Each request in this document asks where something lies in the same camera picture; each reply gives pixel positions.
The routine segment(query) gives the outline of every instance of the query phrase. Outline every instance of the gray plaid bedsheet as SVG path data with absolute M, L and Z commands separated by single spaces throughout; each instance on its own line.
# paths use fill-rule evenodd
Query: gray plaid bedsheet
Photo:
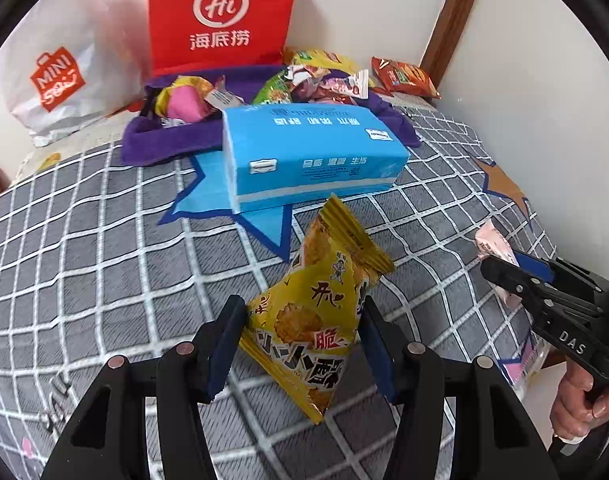
M 555 248 L 536 213 L 531 229 L 513 203 L 481 193 L 483 173 L 467 151 L 490 158 L 470 127 L 400 110 L 424 143 L 392 190 L 345 199 L 396 264 L 372 295 L 386 319 L 442 356 L 517 356 L 529 320 L 500 307 L 471 240 L 491 216 L 516 248 Z M 19 479 L 40 476 L 108 357 L 161 355 L 229 294 L 249 300 L 287 267 L 228 218 L 156 225 L 194 177 L 188 159 L 150 168 L 120 160 L 120 145 L 107 144 L 0 196 L 0 453 Z M 292 251 L 320 205 L 295 206 Z M 445 401 L 439 478 L 449 474 L 454 411 Z M 223 480 L 381 478 L 399 422 L 359 345 L 319 426 L 241 351 L 224 391 L 200 412 Z M 162 480 L 155 399 L 146 427 L 152 478 Z

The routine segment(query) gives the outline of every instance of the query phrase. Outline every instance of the pink package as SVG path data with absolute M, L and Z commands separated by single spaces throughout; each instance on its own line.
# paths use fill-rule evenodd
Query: pink package
M 182 85 L 172 89 L 167 117 L 182 119 L 185 123 L 197 123 L 207 117 L 214 109 L 202 99 L 202 96 L 191 85 Z
M 519 266 L 513 254 L 513 249 L 507 242 L 507 239 L 502 236 L 502 233 L 495 228 L 491 218 L 484 222 L 484 225 L 476 232 L 475 244 L 478 246 L 478 258 L 480 260 L 489 256 L 489 254 L 493 254 L 505 262 Z M 493 288 L 495 288 L 495 291 L 507 308 L 515 309 L 520 306 L 522 298 L 511 294 L 497 285 L 493 285 Z

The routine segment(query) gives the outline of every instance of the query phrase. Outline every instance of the red snack bag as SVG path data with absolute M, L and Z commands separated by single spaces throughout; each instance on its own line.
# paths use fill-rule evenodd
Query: red snack bag
M 371 67 L 389 92 L 440 99 L 431 78 L 418 66 L 372 57 Z

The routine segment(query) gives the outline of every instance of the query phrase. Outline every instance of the screw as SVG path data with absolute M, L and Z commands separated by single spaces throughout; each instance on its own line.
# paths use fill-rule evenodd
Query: screw
M 120 368 L 124 364 L 124 356 L 122 355 L 114 355 L 111 359 L 108 360 L 109 368 Z
M 427 351 L 427 347 L 422 343 L 409 343 L 407 345 L 407 350 L 414 355 L 422 355 Z
M 486 368 L 488 370 L 493 367 L 493 360 L 486 355 L 481 355 L 475 361 L 480 368 Z
M 180 343 L 178 346 L 176 346 L 176 352 L 180 355 L 189 355 L 193 351 L 193 348 L 193 343 L 184 341 L 184 343 Z

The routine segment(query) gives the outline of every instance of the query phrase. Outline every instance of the pink candy wrapper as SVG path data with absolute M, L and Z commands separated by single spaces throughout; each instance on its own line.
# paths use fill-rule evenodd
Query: pink candy wrapper
M 476 232 L 475 244 L 478 246 L 478 258 L 480 260 L 493 254 L 505 262 L 510 262 L 515 266 L 519 266 L 515 259 L 515 255 L 513 254 L 513 249 L 507 242 L 507 239 L 502 236 L 502 233 L 495 228 L 491 218 L 484 222 L 484 225 Z M 493 288 L 495 288 L 495 291 L 507 308 L 515 309 L 520 306 L 522 298 L 515 294 L 511 294 L 497 285 L 493 285 Z

